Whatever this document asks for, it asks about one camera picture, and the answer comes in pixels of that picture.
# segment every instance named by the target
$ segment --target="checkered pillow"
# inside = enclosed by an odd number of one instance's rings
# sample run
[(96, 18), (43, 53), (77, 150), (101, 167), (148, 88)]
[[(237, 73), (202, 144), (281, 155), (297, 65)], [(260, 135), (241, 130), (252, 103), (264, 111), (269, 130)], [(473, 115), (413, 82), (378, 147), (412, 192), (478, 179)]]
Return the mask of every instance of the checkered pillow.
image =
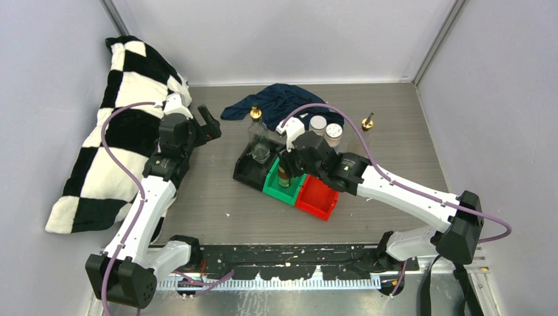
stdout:
[[(191, 102), (188, 83), (151, 46), (133, 36), (108, 38), (106, 44), (113, 59), (97, 126), (85, 140), (62, 197), (53, 206), (45, 228), (48, 232), (103, 230), (128, 214), (138, 188), (101, 145), (101, 127), (116, 108), (165, 100), (174, 92), (183, 94), (187, 104)], [(139, 179), (155, 150), (162, 117), (161, 109), (139, 106), (117, 115), (107, 128), (111, 151)], [(159, 232), (164, 217), (159, 221)]]

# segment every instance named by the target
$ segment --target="clear plastic jar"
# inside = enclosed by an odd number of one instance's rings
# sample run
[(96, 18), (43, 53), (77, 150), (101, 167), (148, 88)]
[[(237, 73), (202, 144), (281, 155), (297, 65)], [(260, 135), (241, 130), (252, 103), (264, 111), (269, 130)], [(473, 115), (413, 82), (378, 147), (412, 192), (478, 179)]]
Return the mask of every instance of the clear plastic jar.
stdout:
[(328, 122), (321, 115), (315, 115), (310, 119), (310, 130), (319, 136), (323, 136), (326, 133), (326, 126)]
[(343, 135), (343, 128), (337, 123), (329, 124), (326, 127), (326, 142), (328, 142), (330, 147), (333, 147), (335, 151), (339, 151), (339, 143), (341, 142), (341, 136)]

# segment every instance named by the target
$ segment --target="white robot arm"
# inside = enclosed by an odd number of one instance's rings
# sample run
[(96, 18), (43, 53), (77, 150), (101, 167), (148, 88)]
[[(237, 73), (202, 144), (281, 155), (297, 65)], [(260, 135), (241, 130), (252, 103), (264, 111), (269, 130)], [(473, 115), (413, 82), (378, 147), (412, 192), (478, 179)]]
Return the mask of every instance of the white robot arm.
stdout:
[[(199, 241), (187, 236), (174, 236), (154, 255), (147, 255), (159, 218), (175, 196), (183, 177), (190, 168), (190, 156), (195, 147), (219, 138), (219, 122), (202, 105), (198, 110), (206, 125), (200, 126), (184, 104), (184, 96), (171, 94), (164, 104), (164, 117), (159, 125), (157, 150), (145, 164), (141, 186), (145, 191), (143, 209), (136, 197), (120, 230), (102, 255), (91, 254), (86, 271), (95, 296), (101, 299), (103, 278), (109, 273), (107, 301), (145, 308), (153, 299), (157, 280), (162, 280), (176, 268), (198, 264), (201, 260)], [(125, 245), (122, 237), (129, 231)], [(116, 255), (110, 271), (107, 265)]]
[[(354, 153), (336, 153), (323, 137), (314, 132), (301, 132), (302, 124), (290, 125), (293, 130), (286, 130), (287, 146), (279, 152), (280, 164), (288, 176), (311, 174), (336, 191), (377, 199), (428, 225), (407, 232), (385, 233), (376, 249), (376, 258), (381, 266), (393, 269), (410, 257), (438, 254), (456, 263), (471, 263), (484, 221), (444, 203), (459, 202), (462, 206), (480, 212), (476, 194), (465, 191), (461, 196), (456, 196), (439, 192), (376, 166), (389, 175), (391, 180), (387, 181), (367, 158)], [(401, 186), (436, 196), (441, 202), (427, 199)]]

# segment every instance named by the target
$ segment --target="brass cap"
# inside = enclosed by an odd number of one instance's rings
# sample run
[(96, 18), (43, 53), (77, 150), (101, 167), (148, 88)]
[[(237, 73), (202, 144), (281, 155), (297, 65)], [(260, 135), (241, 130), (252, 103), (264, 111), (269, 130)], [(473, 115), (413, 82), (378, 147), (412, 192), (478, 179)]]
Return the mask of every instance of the brass cap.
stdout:
[(374, 126), (374, 122), (372, 122), (372, 119), (370, 117), (367, 117), (363, 120), (363, 130), (366, 132), (367, 130), (370, 130), (372, 127)]
[(261, 110), (257, 107), (252, 107), (252, 110), (250, 110), (250, 117), (254, 122), (257, 122), (261, 119)]

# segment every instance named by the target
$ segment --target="gray wall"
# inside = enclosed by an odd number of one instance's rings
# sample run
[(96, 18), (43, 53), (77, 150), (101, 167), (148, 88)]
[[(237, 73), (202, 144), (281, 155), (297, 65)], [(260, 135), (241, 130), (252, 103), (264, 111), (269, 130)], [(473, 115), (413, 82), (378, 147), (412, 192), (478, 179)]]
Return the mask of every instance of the gray wall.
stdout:
[(556, 0), (469, 1), (419, 86), (449, 186), (514, 228), (483, 245), (503, 315), (558, 306), (557, 30)]
[(453, 0), (114, 0), (190, 84), (410, 82)]
[(0, 10), (0, 314), (85, 315), (85, 261), (114, 235), (44, 231), (95, 124), (115, 36), (98, 1), (3, 1)]

